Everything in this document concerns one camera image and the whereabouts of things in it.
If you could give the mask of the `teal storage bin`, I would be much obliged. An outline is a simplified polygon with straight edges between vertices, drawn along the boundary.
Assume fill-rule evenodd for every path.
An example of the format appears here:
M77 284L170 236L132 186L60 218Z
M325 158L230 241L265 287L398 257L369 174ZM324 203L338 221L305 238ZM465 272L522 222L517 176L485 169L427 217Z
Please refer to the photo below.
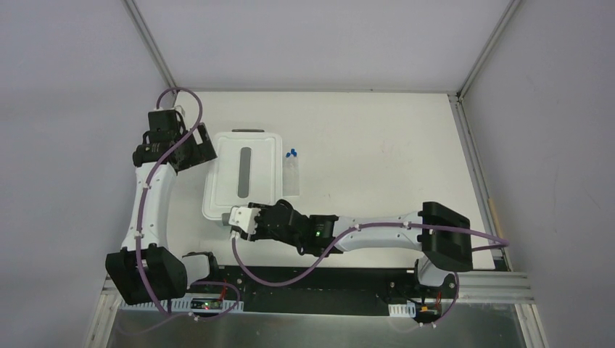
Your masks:
M253 178L269 175L261 169L261 159L269 153L267 133L260 129L233 129L215 136L218 159L215 170L211 207L223 226L229 226L232 207L269 197L269 185L261 189Z

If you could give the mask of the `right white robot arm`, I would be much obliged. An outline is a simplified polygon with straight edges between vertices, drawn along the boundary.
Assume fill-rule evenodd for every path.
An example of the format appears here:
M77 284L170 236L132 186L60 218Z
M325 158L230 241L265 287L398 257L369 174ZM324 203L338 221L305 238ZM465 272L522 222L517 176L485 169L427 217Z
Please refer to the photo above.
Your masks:
M366 221L338 215L303 215L283 199L274 205L250 203L238 207L231 222L248 241L273 240L294 247L315 262L287 281L266 281L243 267L247 276L269 287L301 281L331 254L359 249L410 249L422 252L411 278L415 293L430 297L450 273L473 270L469 220L436 202L425 202L418 212L392 219Z

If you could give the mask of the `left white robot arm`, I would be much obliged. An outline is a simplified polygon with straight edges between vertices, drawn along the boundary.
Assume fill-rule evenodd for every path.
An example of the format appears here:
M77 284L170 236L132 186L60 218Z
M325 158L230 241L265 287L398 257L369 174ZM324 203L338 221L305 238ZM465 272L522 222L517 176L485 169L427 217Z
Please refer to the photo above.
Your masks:
M202 142L189 133L177 109L148 114L149 130L132 160L136 195L131 221L120 250L106 256L105 268L127 305L179 299L193 283L204 293L220 287L221 274L212 252L174 256L168 249L168 213L178 173L216 159L204 124Z

